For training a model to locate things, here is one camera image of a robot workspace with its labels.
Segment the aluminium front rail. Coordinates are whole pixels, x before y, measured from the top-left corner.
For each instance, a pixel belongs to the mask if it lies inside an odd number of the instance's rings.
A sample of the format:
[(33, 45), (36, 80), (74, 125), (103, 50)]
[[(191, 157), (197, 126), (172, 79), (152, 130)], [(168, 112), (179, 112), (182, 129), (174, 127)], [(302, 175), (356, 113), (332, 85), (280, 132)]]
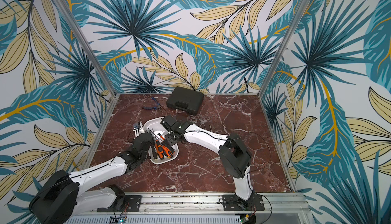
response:
[(233, 197), (219, 192), (129, 193), (140, 201), (126, 212), (88, 211), (69, 224), (313, 224), (315, 219), (304, 194), (256, 193), (245, 210)]

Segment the black plastic tool case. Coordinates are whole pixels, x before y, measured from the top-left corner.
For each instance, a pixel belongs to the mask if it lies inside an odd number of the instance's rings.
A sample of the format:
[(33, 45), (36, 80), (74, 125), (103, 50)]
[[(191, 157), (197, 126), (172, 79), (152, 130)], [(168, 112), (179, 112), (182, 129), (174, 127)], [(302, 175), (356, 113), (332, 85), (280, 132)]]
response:
[(167, 107), (196, 115), (203, 103), (204, 94), (184, 87), (175, 87), (167, 100)]

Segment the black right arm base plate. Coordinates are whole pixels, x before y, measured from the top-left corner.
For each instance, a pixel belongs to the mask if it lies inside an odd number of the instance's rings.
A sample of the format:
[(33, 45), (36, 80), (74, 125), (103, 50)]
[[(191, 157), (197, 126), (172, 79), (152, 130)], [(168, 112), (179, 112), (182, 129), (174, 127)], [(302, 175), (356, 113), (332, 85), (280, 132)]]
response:
[(235, 194), (224, 194), (219, 202), (224, 211), (264, 211), (264, 202), (260, 195), (253, 194), (248, 200), (243, 200)]

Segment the aluminium frame post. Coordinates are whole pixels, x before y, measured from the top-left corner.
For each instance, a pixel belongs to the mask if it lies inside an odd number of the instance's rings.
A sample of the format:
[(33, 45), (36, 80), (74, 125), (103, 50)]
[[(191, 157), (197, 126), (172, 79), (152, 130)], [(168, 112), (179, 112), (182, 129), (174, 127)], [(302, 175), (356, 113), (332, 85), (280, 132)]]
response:
[(267, 72), (267, 74), (262, 82), (262, 85), (260, 87), (260, 90), (258, 93), (258, 97), (260, 100), (262, 99), (263, 95), (265, 94), (266, 89), (268, 87), (268, 84), (272, 80), (273, 74), (276, 71), (281, 58), (283, 57), (284, 51), (286, 50), (290, 39), (294, 35), (294, 33), (298, 27), (298, 24), (299, 24), (301, 18), (303, 17), (304, 12), (306, 10), (306, 7), (308, 6), (309, 3), (310, 3), (310, 0), (300, 0), (300, 2), (298, 4), (298, 9), (292, 17), (290, 25), (287, 28), (287, 31), (286, 31), (286, 33), (280, 43), (280, 46), (274, 56), (274, 59), (273, 59), (271, 65), (268, 68), (268, 72)]
[(105, 87), (110, 92), (112, 96), (116, 96), (117, 92), (112, 86), (112, 83), (108, 79), (107, 75), (105, 74), (103, 67), (100, 65), (95, 53), (93, 52), (93, 49), (91, 48), (90, 44), (88, 43), (86, 37), (83, 35), (78, 23), (76, 22), (71, 10), (69, 10), (69, 7), (66, 5), (65, 0), (53, 0), (55, 5), (58, 7), (59, 12), (64, 17), (65, 21), (70, 27), (70, 30), (74, 33), (74, 36), (78, 40), (78, 43), (81, 45), (83, 50), (85, 51), (87, 57), (89, 58), (92, 65), (95, 67), (96, 72), (102, 79)]

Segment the aluminium frame post left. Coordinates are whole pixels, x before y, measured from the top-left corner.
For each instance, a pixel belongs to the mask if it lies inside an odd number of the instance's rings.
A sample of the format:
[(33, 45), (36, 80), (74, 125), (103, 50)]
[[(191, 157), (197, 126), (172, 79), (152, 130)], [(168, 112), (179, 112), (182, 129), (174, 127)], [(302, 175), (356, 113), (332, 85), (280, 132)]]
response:
[(83, 50), (85, 51), (87, 57), (89, 58), (92, 65), (95, 67), (96, 72), (102, 79), (105, 87), (110, 92), (112, 96), (116, 96), (117, 92), (112, 86), (112, 83), (108, 79), (107, 75), (105, 74), (103, 67), (100, 65), (95, 53), (93, 52), (93, 49), (91, 48), (90, 44), (88, 43), (86, 37), (83, 35), (78, 23), (76, 22), (71, 10), (69, 10), (69, 7), (66, 5), (65, 0), (53, 0), (55, 5), (58, 7), (59, 12), (64, 17), (65, 21), (70, 27), (70, 30), (74, 33), (74, 36), (78, 40), (78, 43), (81, 45)]

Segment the aluminium frame post right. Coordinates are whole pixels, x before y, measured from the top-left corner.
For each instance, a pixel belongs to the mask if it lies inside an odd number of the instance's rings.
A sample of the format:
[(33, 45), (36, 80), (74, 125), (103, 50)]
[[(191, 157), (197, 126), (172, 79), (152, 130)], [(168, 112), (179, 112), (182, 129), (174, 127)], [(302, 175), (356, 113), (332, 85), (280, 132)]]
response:
[(260, 100), (262, 99), (263, 95), (265, 94), (266, 89), (268, 87), (268, 84), (272, 80), (273, 74), (276, 71), (281, 58), (283, 57), (284, 51), (286, 50), (290, 39), (294, 35), (294, 33), (298, 27), (298, 24), (299, 24), (301, 18), (303, 17), (304, 12), (306, 10), (306, 7), (308, 6), (309, 3), (310, 3), (310, 0), (300, 0), (300, 2), (298, 4), (298, 9), (292, 17), (290, 25), (287, 28), (287, 31), (286, 31), (286, 33), (280, 43), (280, 46), (274, 56), (274, 59), (273, 59), (271, 65), (268, 68), (268, 72), (267, 72), (267, 74), (262, 82), (262, 85), (260, 87), (260, 90), (258, 93), (258, 97)]

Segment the white plastic storage box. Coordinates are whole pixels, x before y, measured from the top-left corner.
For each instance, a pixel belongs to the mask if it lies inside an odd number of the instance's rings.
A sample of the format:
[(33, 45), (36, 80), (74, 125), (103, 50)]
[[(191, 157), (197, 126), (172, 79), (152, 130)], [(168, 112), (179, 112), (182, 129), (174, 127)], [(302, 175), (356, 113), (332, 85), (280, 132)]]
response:
[[(162, 121), (161, 118), (152, 119), (152, 120), (147, 121), (145, 123), (145, 125), (143, 126), (144, 131), (151, 133), (154, 138), (154, 144), (150, 147), (148, 153), (149, 153), (149, 156), (151, 157), (151, 159), (150, 159), (151, 162), (156, 165), (167, 163), (167, 162), (170, 162), (170, 161), (176, 159), (178, 156), (178, 153), (179, 153), (179, 148), (178, 148), (177, 143), (168, 143), (168, 141), (165, 139), (165, 136), (168, 134), (168, 132), (162, 126), (161, 121)], [(156, 140), (159, 140), (159, 142), (161, 144), (165, 145), (173, 152), (172, 158), (166, 157), (163, 160), (161, 160), (159, 158), (158, 154), (156, 153), (156, 149), (155, 149), (155, 141)]]

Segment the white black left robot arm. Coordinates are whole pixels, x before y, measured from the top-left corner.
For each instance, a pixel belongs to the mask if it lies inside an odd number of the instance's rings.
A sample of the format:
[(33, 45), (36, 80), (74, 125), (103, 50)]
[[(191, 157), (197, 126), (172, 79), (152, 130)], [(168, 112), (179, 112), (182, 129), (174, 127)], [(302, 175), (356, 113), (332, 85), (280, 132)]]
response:
[(104, 163), (73, 173), (55, 172), (31, 200), (29, 210), (42, 224), (63, 224), (87, 211), (122, 209), (125, 194), (119, 187), (92, 188), (135, 170), (148, 159), (148, 150), (154, 143), (151, 133), (142, 133), (127, 151)]

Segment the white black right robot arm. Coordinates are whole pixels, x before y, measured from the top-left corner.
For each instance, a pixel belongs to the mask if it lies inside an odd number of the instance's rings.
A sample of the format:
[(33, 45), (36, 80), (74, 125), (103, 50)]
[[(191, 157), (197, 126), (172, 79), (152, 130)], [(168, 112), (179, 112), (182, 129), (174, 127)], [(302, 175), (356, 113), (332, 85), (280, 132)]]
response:
[(250, 199), (253, 194), (249, 173), (252, 154), (238, 134), (217, 134), (188, 121), (177, 121), (172, 116), (164, 117), (161, 124), (173, 139), (185, 140), (217, 153), (224, 169), (233, 177), (236, 196), (244, 201)]

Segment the blue black cutting pliers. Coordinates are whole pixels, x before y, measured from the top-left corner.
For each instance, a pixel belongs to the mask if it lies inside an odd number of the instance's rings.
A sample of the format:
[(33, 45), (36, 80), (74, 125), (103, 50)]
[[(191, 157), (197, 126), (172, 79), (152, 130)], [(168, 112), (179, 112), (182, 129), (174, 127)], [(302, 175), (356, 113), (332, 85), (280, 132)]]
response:
[(142, 107), (143, 110), (154, 110), (154, 111), (157, 111), (159, 109), (163, 109), (162, 105), (159, 103), (159, 101), (155, 97), (152, 97), (151, 99), (154, 102), (154, 104), (150, 105), (150, 106), (143, 106)]

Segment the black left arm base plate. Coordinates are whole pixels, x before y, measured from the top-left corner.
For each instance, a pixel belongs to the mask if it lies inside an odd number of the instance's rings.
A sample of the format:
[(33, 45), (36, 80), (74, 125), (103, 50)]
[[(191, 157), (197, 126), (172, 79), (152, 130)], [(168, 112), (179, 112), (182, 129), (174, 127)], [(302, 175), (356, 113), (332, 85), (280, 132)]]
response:
[(125, 195), (115, 199), (111, 206), (98, 208), (97, 212), (139, 212), (141, 195)]

